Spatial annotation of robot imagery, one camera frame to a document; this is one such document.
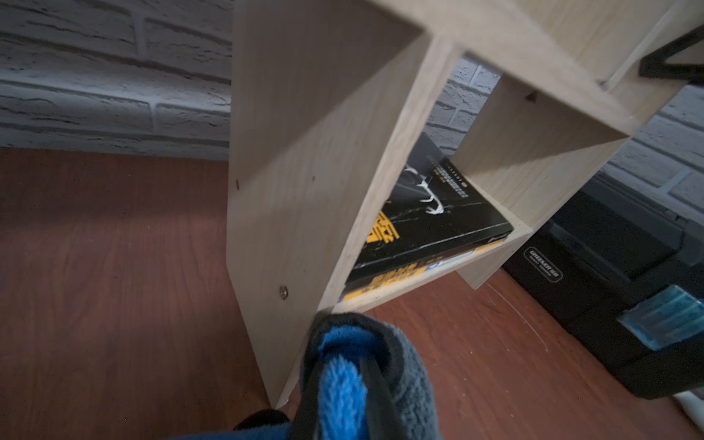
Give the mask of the blue and grey cloth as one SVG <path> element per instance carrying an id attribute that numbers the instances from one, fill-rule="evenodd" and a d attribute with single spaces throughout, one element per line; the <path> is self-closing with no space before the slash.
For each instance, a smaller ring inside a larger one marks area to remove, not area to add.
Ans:
<path id="1" fill-rule="evenodd" d="M 391 324 L 360 313 L 322 318 L 301 365 L 294 418 L 251 414 L 202 439 L 439 439 L 436 402 L 414 345 Z"/>

